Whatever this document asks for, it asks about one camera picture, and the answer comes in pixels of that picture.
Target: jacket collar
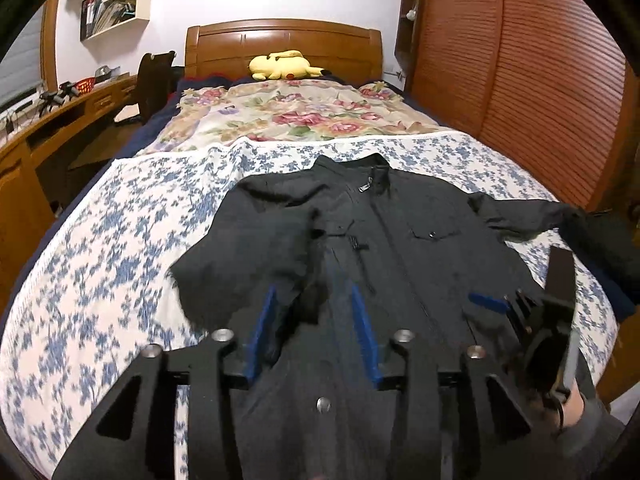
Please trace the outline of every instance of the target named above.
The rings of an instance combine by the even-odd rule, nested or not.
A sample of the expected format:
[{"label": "jacket collar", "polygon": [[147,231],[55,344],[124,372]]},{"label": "jacket collar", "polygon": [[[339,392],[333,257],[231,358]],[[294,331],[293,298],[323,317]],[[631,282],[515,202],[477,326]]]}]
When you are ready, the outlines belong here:
[{"label": "jacket collar", "polygon": [[363,189],[372,188],[376,194],[382,194],[389,189],[389,163],[379,153],[357,160],[347,160],[345,162],[335,162],[329,157],[320,155],[313,165],[314,170],[328,170],[333,174],[346,179],[349,170],[360,170],[360,174],[365,173],[366,179],[361,182]]},{"label": "jacket collar", "polygon": [[347,160],[345,162],[335,162],[328,156],[320,155],[314,162],[313,169],[324,168],[334,173],[344,175],[347,170],[372,170],[373,168],[380,168],[385,170],[385,173],[390,169],[389,163],[386,158],[379,153],[372,153],[364,158],[358,158],[356,160]]}]

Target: desk drawer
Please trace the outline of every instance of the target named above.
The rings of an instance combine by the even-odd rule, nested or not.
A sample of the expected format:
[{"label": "desk drawer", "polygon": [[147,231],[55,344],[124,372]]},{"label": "desk drawer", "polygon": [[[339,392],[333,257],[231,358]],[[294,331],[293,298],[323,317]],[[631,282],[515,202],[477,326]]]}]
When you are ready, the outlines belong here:
[{"label": "desk drawer", "polygon": [[126,85],[124,88],[122,88],[122,94],[124,95],[124,97],[127,97],[135,89],[136,89],[135,83]]},{"label": "desk drawer", "polygon": [[104,108],[113,104],[113,94],[108,94],[103,97],[98,97],[94,101],[94,113],[100,113]]}]

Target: wardrobe door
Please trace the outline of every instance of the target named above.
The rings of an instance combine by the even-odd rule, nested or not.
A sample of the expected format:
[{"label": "wardrobe door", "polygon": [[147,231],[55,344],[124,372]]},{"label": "wardrobe door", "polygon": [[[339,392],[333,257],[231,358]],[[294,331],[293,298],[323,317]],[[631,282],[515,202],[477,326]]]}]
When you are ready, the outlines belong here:
[{"label": "wardrobe door", "polygon": [[500,40],[502,0],[422,0],[409,91],[438,122],[476,136]]},{"label": "wardrobe door", "polygon": [[617,165],[607,161],[619,155],[624,86],[625,57],[582,0],[504,0],[479,139],[560,200],[598,208],[606,166]]}]

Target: pikachu plush toy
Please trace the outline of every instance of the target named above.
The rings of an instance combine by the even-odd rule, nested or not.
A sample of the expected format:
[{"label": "pikachu plush toy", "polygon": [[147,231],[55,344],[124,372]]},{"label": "pikachu plush toy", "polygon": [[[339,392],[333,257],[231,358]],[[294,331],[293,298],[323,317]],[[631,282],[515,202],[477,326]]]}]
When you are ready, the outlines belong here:
[{"label": "pikachu plush toy", "polygon": [[257,56],[249,63],[249,70],[256,81],[265,79],[298,79],[322,75],[322,68],[309,65],[298,50],[273,52],[268,56]]}]

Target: bed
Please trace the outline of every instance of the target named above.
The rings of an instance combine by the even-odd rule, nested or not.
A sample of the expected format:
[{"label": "bed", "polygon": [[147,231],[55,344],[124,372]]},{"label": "bed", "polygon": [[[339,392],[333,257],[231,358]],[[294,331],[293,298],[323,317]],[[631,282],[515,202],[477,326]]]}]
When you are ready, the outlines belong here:
[{"label": "bed", "polygon": [[[420,116],[417,122],[428,126],[426,133],[382,131],[270,142],[242,135],[230,142],[216,138],[197,146],[180,143],[168,150],[145,151],[180,113],[177,106],[185,96],[251,85],[240,81],[225,86],[225,78],[208,77],[212,72],[231,81],[246,76],[253,56],[290,48],[354,83],[354,88],[340,92],[358,91],[382,75],[377,31],[306,20],[249,20],[190,28],[186,75],[204,82],[180,83],[186,93],[173,97],[141,128],[120,154],[124,158],[114,160],[65,211],[26,269],[0,344],[0,413],[18,450],[47,478],[92,408],[141,347],[156,342],[175,349],[193,345],[203,336],[184,318],[167,270],[204,236],[225,193],[243,177],[303,170],[319,155],[353,160],[378,152],[394,168],[432,174],[466,192],[554,200],[529,173],[473,137],[431,128],[433,121],[415,109],[405,109],[411,108],[410,100],[403,101],[393,89],[389,91],[399,97],[402,112]],[[215,84],[202,86],[211,81]],[[321,81],[332,91],[337,89],[334,85],[344,86],[336,80]],[[390,96],[387,89],[380,87]],[[371,106],[380,100],[366,94],[363,101]],[[223,105],[206,106],[216,111],[225,109]],[[368,112],[364,108],[358,113]],[[564,246],[556,232],[513,244],[541,284],[554,244]],[[574,323],[580,327],[580,347],[597,381],[617,325],[600,285],[580,262],[577,294]],[[176,478],[184,478],[185,390],[178,394],[176,409],[175,471]]]}]

